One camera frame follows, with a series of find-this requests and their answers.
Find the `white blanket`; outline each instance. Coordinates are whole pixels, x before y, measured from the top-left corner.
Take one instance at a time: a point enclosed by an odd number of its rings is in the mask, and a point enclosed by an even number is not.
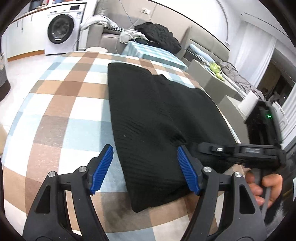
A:
[[[146,36],[144,34],[142,34],[141,32],[138,32],[135,29],[129,29],[129,30],[125,30],[125,31],[121,32],[121,34],[119,36],[119,41],[120,41],[120,43],[128,44],[128,42],[131,39],[136,39],[138,37],[148,40],[146,38]]]
[[[90,25],[92,25],[94,23],[102,24],[102,25],[104,25],[104,28],[105,27],[118,28],[118,25],[115,22],[113,22],[110,18],[108,18],[104,15],[94,15],[91,18],[89,18],[87,21],[85,21],[84,23],[80,24],[80,31],[87,29]]]

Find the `washing machine door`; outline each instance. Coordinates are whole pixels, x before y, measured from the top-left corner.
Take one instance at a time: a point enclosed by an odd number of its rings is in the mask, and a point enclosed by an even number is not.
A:
[[[54,44],[65,42],[72,34],[74,28],[73,19],[66,14],[54,17],[48,25],[47,36]]]

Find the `finger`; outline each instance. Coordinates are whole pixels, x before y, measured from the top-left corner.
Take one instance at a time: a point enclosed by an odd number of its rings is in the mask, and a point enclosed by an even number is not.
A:
[[[274,202],[281,194],[281,190],[283,186],[283,177],[278,174],[270,174],[263,177],[262,184],[265,187],[271,187],[269,200]]]
[[[253,183],[253,182],[255,182],[255,176],[254,176],[253,173],[247,172],[245,177],[246,177],[246,182],[247,183]]]
[[[256,202],[258,203],[259,206],[262,206],[264,204],[264,198],[259,197],[259,196],[254,196],[256,199]]]
[[[263,193],[263,189],[261,187],[259,187],[258,185],[256,185],[255,183],[249,183],[249,187],[251,189],[251,192],[254,195],[260,196]]]
[[[269,200],[268,201],[268,207],[267,208],[270,208],[273,203],[274,203],[273,201]]]

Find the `white curtain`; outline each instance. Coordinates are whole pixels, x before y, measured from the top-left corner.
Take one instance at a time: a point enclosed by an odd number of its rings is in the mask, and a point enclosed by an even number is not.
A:
[[[296,85],[294,85],[282,108],[289,121],[287,127],[282,132],[282,138],[285,139],[296,127]]]
[[[230,55],[229,61],[252,85],[257,87],[268,67],[276,45],[276,38],[264,30],[247,23],[239,31],[238,53]]]

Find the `checkered pillow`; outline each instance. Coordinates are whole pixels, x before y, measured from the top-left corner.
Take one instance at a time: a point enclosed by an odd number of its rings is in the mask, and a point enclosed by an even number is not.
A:
[[[108,27],[105,27],[104,30],[103,30],[103,33],[104,34],[115,34],[115,35],[120,35],[120,33],[122,31],[125,31],[124,28],[122,27],[118,27],[118,28],[108,28]]]

